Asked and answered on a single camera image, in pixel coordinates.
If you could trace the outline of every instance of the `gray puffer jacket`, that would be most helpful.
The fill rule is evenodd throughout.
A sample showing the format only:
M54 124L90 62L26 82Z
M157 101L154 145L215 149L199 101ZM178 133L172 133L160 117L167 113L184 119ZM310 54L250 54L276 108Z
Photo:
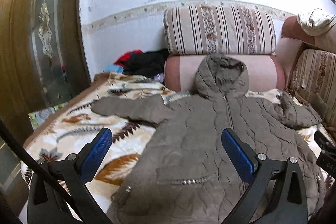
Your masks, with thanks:
M108 215L113 223L221 223L246 190L222 148L225 128L233 128L256 153L274 160L296 157L312 213L325 191L318 184L322 174L295 129L318 124L319 115L310 106L296 105L287 93L281 105L247 98L245 64L224 55L205 58L195 84L198 95L167 106L154 95L137 100L105 97L92 107L102 115L157 124L138 163L112 198Z

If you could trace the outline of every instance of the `jacket sleeve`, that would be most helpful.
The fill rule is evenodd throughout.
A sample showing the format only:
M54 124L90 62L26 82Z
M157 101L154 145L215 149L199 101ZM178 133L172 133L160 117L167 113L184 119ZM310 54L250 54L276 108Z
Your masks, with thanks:
M143 99L121 99L118 97L104 97L91 107L94 113L122 118L147 121L159 124L172 116L173 110L164 105L160 94Z
M311 105L300 106L295 104L287 92L283 92L280 105L273 104L268 100L263 100L263 105L275 119L295 130L308 128L322 122L321 117Z

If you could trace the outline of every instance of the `pile of clothes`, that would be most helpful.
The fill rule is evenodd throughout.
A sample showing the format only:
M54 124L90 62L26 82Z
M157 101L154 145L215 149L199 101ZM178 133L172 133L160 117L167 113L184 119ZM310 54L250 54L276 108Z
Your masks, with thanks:
M104 72L115 71L125 75L143 75L163 83L163 70L169 56L167 49L155 52L135 50L120 56L113 65L108 65Z

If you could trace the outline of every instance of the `red clothing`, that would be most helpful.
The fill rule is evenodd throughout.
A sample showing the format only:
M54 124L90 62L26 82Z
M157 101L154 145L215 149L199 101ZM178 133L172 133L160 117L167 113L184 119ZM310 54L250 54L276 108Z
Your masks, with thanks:
M142 50L135 50L135 51L132 51L132 52L126 52L124 55L120 56L116 62L114 62L113 64L114 65L119 65L121 67L125 67L124 63L125 61L127 61L130 57L131 57L131 54L134 54L134 53L143 53Z

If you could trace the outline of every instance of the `jacket hood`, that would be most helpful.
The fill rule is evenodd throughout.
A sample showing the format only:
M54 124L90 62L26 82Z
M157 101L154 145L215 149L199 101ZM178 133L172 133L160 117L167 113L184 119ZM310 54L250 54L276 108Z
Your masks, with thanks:
M200 64L195 77L198 92L206 97L239 97L247 93L249 77L246 65L222 54L208 55Z

